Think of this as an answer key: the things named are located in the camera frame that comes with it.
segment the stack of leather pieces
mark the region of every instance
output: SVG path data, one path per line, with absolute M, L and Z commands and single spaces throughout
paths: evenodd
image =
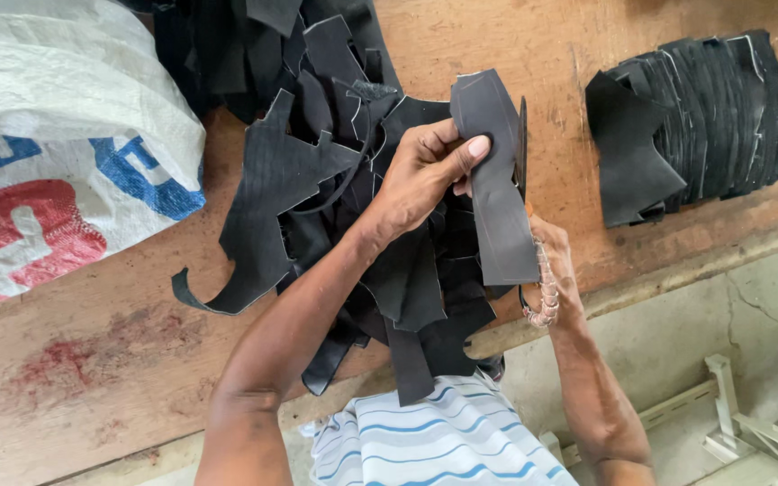
M 586 98 L 605 226 L 778 181 L 778 62 L 766 31 L 667 43 L 599 72 Z

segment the fingernail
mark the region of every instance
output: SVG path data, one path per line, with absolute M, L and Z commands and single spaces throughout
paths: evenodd
M 480 135 L 470 142 L 467 146 L 467 150 L 470 151 L 470 155 L 475 158 L 480 158 L 489 152 L 491 148 L 491 140 L 484 135 Z

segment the forearm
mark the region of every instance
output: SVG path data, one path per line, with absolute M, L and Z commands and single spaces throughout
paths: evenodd
M 360 219 L 325 257 L 288 287 L 241 337 L 214 394 L 254 396 L 276 408 L 320 347 L 362 273 L 385 248 L 371 219 Z
M 649 465 L 642 422 L 590 336 L 580 299 L 560 303 L 551 337 L 566 419 L 585 460 L 600 473 L 611 460 Z

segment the person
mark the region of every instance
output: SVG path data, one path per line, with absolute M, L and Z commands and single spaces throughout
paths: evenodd
M 450 185 L 470 193 L 490 141 L 460 142 L 451 119 L 407 130 L 360 218 L 244 332 L 213 390 L 196 484 L 292 484 L 278 407 L 377 255 L 418 227 Z M 654 484 L 642 423 L 587 328 L 566 231 L 537 216 L 530 228 L 556 281 L 550 333 L 582 458 L 599 484 Z M 539 301 L 536 291 L 525 288 L 525 300 Z M 431 395 L 404 408 L 397 392 L 354 399 L 327 420 L 312 456 L 319 484 L 576 484 L 483 373 L 438 377 Z

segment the wooden table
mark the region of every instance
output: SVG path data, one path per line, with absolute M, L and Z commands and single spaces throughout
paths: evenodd
M 569 232 L 590 314 L 778 251 L 778 183 L 660 224 L 606 231 L 583 101 L 584 86 L 600 68 L 683 36 L 765 27 L 778 53 L 778 2 L 376 4 L 407 94 L 448 99 L 456 74 L 497 68 L 516 102 L 526 95 L 527 199 Z M 217 239 L 240 178 L 244 125 L 224 111 L 206 123 L 205 208 L 135 247 L 0 303 L 0 484 L 50 481 L 203 427 L 228 353 L 274 299 L 267 295 L 230 317 L 179 304 L 170 291 L 169 277 L 183 266 L 202 298 L 220 290 L 232 270 Z M 499 319 L 473 339 L 471 355 L 541 337 L 517 322 L 514 295 L 494 307 Z M 354 393 L 390 388 L 388 361 L 376 342 L 355 348 L 339 370 L 340 383 L 320 399 L 285 404 L 282 424 L 307 419 L 306 411 L 331 412 Z

